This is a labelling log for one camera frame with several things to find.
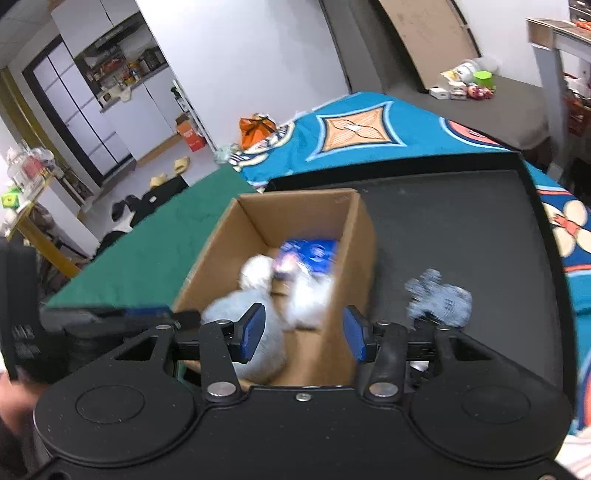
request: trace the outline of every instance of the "slipper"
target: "slipper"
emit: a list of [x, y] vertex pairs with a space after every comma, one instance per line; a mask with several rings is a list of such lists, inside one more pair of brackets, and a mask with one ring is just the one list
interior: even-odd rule
[[113, 208], [111, 209], [111, 218], [114, 222], [118, 222], [123, 217], [125, 213], [125, 201], [121, 200], [120, 202], [114, 203]]
[[141, 200], [135, 195], [127, 195], [125, 197], [125, 204], [129, 207], [130, 212], [134, 212], [138, 209]]
[[166, 174], [161, 173], [157, 177], [152, 177], [150, 180], [150, 188], [154, 189], [156, 187], [160, 187], [163, 183], [166, 183]]
[[180, 175], [187, 171], [189, 167], [189, 157], [179, 158], [178, 160], [174, 161], [174, 174]]

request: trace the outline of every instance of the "metal screw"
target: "metal screw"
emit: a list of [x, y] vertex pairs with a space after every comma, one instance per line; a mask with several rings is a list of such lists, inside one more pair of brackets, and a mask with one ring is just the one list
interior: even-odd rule
[[376, 397], [393, 397], [398, 387], [389, 382], [377, 382], [369, 386], [369, 392]]
[[295, 399], [297, 401], [310, 401], [312, 400], [312, 395], [309, 393], [297, 393], [295, 394]]
[[207, 393], [214, 397], [229, 397], [236, 391], [236, 385], [230, 382], [215, 382], [207, 387]]

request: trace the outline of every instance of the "person's hand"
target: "person's hand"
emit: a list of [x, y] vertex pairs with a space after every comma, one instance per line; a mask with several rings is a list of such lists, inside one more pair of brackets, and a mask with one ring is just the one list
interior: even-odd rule
[[15, 435], [19, 435], [33, 412], [45, 385], [11, 382], [8, 373], [0, 374], [0, 417]]

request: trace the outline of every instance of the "black shoe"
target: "black shoe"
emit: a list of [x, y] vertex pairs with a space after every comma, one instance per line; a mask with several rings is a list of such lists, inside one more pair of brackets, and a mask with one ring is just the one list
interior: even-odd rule
[[118, 222], [123, 217], [125, 213], [125, 200], [121, 200], [120, 202], [113, 204], [113, 209], [111, 210], [111, 218], [114, 222]]
[[130, 212], [136, 211], [139, 207], [139, 203], [141, 202], [141, 200], [137, 198], [135, 195], [127, 195], [124, 201], [129, 207]]

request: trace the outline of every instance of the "door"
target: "door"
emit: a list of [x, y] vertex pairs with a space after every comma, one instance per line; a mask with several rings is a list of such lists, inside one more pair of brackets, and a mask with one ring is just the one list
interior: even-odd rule
[[138, 4], [135, 0], [101, 0], [108, 17], [113, 25], [119, 25], [126, 18], [139, 12]]
[[183, 113], [170, 89], [173, 87], [174, 75], [170, 68], [164, 69], [144, 83], [148, 93], [154, 99], [154, 103], [160, 113], [176, 132], [176, 119]]
[[51, 16], [73, 57], [113, 28], [100, 0], [66, 0]]
[[144, 85], [131, 92], [131, 100], [120, 100], [103, 115], [136, 160], [174, 134]]

